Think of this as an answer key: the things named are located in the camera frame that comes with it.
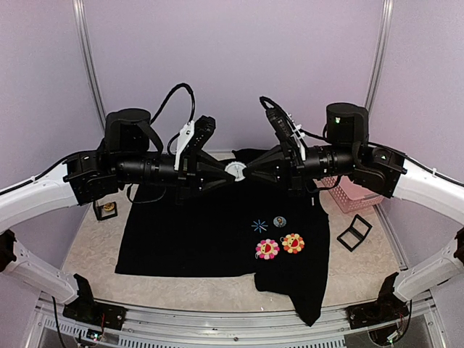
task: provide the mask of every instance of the metal frame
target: metal frame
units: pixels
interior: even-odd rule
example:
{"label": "metal frame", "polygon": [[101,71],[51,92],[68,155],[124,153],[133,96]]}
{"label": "metal frame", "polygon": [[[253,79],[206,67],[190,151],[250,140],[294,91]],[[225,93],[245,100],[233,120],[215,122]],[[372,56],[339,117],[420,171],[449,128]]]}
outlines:
{"label": "metal frame", "polygon": [[399,245],[398,238],[394,233],[393,227],[386,216],[386,212],[384,207],[381,204],[377,204],[374,206],[374,210],[380,220],[380,224],[385,231],[386,238],[390,242],[391,250],[395,258],[397,259],[399,270],[407,270],[407,262],[405,257],[405,252],[403,251],[402,247]]}
{"label": "metal frame", "polygon": [[380,31],[378,33],[377,40],[376,57],[374,59],[374,66],[370,77],[368,95],[365,100],[365,108],[369,110],[369,112],[372,110],[372,106],[374,104],[382,67],[384,65],[386,44],[390,33],[390,24],[392,22],[393,1],[394,0],[384,0],[384,9],[382,12]]}
{"label": "metal frame", "polygon": [[87,21],[86,21],[86,10],[84,8],[83,0],[72,0],[74,7],[75,23],[78,29],[78,35],[80,40],[80,49],[84,63],[86,65],[86,72],[88,83],[91,87],[92,96],[94,97],[95,108],[99,116],[100,127],[104,131],[106,122],[106,112],[103,107],[102,95],[100,94],[99,83],[96,78],[94,61],[92,59],[92,51],[90,45],[90,39],[88,37]]}
{"label": "metal frame", "polygon": [[[333,342],[333,347],[344,347],[344,335],[373,330],[390,323],[370,328],[351,330],[344,306],[325,307],[320,319],[311,328],[293,311],[284,312],[190,312],[163,310],[125,305],[128,308],[122,331],[105,330],[114,343],[109,347],[301,347]],[[441,321],[429,291],[413,302],[413,317],[424,315],[428,322],[433,347],[446,348],[447,342]],[[77,336],[88,328],[59,315],[62,333]],[[45,328],[55,330],[53,304],[42,294],[25,337],[23,347],[36,348]]]}

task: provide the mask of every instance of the white bracket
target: white bracket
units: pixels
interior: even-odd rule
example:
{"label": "white bracket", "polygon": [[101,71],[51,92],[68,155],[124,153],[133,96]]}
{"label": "white bracket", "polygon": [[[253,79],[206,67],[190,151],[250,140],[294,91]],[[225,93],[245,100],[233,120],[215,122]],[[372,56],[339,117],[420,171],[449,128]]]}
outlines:
{"label": "white bracket", "polygon": [[179,132],[179,138],[177,140],[177,150],[175,153],[175,162],[174,170],[179,170],[179,165],[181,163],[181,155],[183,150],[186,149],[189,141],[194,137],[195,132],[195,121],[190,121],[183,125],[181,131]]}

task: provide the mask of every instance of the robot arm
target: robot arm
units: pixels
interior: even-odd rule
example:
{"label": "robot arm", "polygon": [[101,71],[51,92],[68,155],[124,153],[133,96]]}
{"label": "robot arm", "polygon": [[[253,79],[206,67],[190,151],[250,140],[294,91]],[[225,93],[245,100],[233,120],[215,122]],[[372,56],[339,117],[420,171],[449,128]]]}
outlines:
{"label": "robot arm", "polygon": [[[364,108],[346,103],[329,105],[323,140],[330,145],[308,147],[301,126],[270,99],[262,97],[261,102],[280,144],[244,165],[246,178],[299,196],[305,194],[308,181],[348,175],[371,191],[419,203],[464,224],[464,188],[421,169],[393,149],[370,147]],[[105,137],[97,150],[70,155],[46,173],[0,192],[0,272],[56,297],[66,304],[65,315],[99,323],[106,309],[94,301],[86,279],[38,259],[16,241],[9,228],[51,210],[88,204],[123,189],[125,184],[173,186],[178,202],[182,202],[238,179],[227,173],[225,164],[202,150],[214,133],[211,117],[202,116],[182,128],[175,157],[162,153],[160,138],[149,121],[145,110],[113,112],[107,117]],[[149,152],[149,141],[159,151]],[[458,241],[451,241],[411,270],[388,277],[378,300],[370,304],[381,308],[378,322],[396,318],[396,311],[391,314],[383,308],[391,311],[392,307],[402,307],[416,294],[464,272],[463,237],[461,233]],[[358,312],[359,307],[351,311],[355,318],[352,327],[367,323]],[[121,319],[116,321],[114,328],[122,324]]]}

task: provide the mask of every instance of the beige tabletop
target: beige tabletop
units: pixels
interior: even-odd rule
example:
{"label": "beige tabletop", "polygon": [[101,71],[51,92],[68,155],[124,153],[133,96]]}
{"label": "beige tabletop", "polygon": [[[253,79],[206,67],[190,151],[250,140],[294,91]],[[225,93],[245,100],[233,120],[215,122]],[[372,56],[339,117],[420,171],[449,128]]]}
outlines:
{"label": "beige tabletop", "polygon": [[[327,191],[320,194],[331,229],[329,277],[323,306],[375,299],[385,277],[398,271],[392,248],[372,207],[341,212]],[[117,202],[118,216],[96,221],[89,209],[65,261],[64,269],[90,282],[94,296],[130,305],[176,310],[256,312],[293,310],[288,296],[258,292],[253,275],[232,278],[166,278],[115,273],[131,203],[125,192],[106,196]],[[372,226],[367,239],[353,252],[336,237],[360,214]]]}

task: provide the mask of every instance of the white mount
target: white mount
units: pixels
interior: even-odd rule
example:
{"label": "white mount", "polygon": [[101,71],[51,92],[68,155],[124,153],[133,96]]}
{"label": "white mount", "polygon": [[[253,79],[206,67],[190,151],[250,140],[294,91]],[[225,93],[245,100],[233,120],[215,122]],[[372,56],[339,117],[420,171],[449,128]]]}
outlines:
{"label": "white mount", "polygon": [[[184,126],[178,142],[178,153],[185,149],[193,136],[194,123]],[[405,160],[407,174],[401,175],[393,196],[419,203],[464,225],[464,188],[433,174],[427,173],[410,161]],[[242,180],[244,164],[233,162],[228,173]],[[0,194],[0,235],[22,221],[45,212],[78,204],[69,183],[66,165],[57,165],[40,180]],[[403,302],[432,286],[438,285],[457,274],[464,273],[464,265],[453,254],[457,250],[452,240],[440,252],[419,265],[399,273],[394,283],[394,295]],[[19,241],[14,243],[16,261],[10,262],[4,273],[19,278],[46,293],[59,303],[71,303],[77,298],[78,285],[70,273],[62,272],[30,253]]]}

